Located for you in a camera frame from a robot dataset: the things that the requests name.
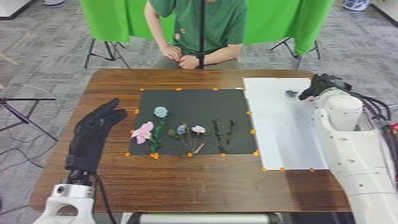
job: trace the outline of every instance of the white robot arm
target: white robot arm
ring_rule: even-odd
[[[356,224],[396,224],[396,161],[390,159],[396,145],[385,144],[378,128],[360,127],[365,101],[328,81],[330,76],[316,76],[300,96],[301,100],[316,97],[312,118],[326,165],[346,193]]]

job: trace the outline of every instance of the metal stand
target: metal stand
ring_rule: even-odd
[[[127,63],[125,63],[125,60],[124,60],[122,55],[120,55],[120,52],[117,50],[117,45],[122,48],[125,48],[122,46],[122,44],[118,42],[117,43],[111,43],[111,42],[104,41],[104,48],[106,48],[106,51],[108,51],[108,57],[104,57],[104,56],[101,56],[101,55],[97,55],[97,54],[92,53],[93,44],[95,44],[95,39],[92,38],[90,48],[88,48],[88,54],[86,54],[85,63],[83,63],[83,68],[86,68],[86,66],[88,66],[90,56],[95,56],[95,57],[102,58],[108,61],[115,61],[117,59],[120,59],[124,65],[125,65],[125,68],[129,68]]]
[[[33,121],[29,120],[29,116],[37,107],[37,104],[40,101],[49,101],[54,99],[42,99],[42,98],[17,98],[17,99],[6,99],[6,98],[0,98],[0,106],[3,106],[3,108],[8,110],[8,112],[14,114],[14,116],[19,119],[19,122],[14,123],[12,125],[5,126],[3,128],[0,128],[0,132],[8,130],[10,128],[14,128],[15,126],[19,126],[21,124],[31,124],[33,127],[38,129],[38,131],[42,132],[42,134],[47,135],[47,137],[58,141],[58,139],[53,137],[53,135],[45,132],[45,130],[40,128],[40,126],[33,123]],[[33,101],[33,106],[28,110],[28,114],[22,115],[21,112],[15,110],[15,108],[8,105],[8,101]]]
[[[291,54],[291,57],[294,58],[296,60],[296,63],[294,63],[294,69],[298,70],[300,68],[300,64],[301,64],[301,56],[294,53],[292,49],[289,48],[289,45],[287,45],[287,41],[289,41],[291,37],[285,38],[282,40],[282,42],[271,47],[269,50],[275,50],[275,48],[284,45],[287,50],[289,50],[289,54]],[[316,51],[316,56],[317,56],[317,60],[319,60],[319,46],[317,46],[317,41],[314,41],[314,48],[308,50],[308,52]]]
[[[200,9],[198,9],[198,69],[204,69],[204,36],[205,36],[205,0],[200,0]]]

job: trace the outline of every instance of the wooden table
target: wooden table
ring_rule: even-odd
[[[113,127],[99,167],[113,212],[348,212],[328,171],[262,172],[259,157],[252,155],[200,155],[191,159],[161,155],[159,160],[124,156],[141,88],[236,88],[243,87],[244,77],[310,75],[303,71],[269,70],[99,70],[35,185],[31,208],[42,211],[53,185],[67,174],[63,160],[74,124],[97,105],[118,97],[129,117]],[[97,199],[95,212],[102,211]]]

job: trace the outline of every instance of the green screen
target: green screen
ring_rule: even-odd
[[[152,39],[145,24],[145,0],[79,0],[92,37],[101,41],[129,42],[129,36]],[[303,55],[314,40],[333,0],[246,0],[248,20],[244,44],[294,38],[294,52]],[[173,17],[161,19],[170,41]]]

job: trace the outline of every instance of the white panel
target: white panel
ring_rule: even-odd
[[[372,0],[372,4],[398,22],[398,0]]]
[[[0,0],[0,17],[8,17],[29,0]]]
[[[266,170],[326,169],[317,138],[314,137],[314,103],[285,96],[298,93],[310,80],[246,78],[244,97]]]

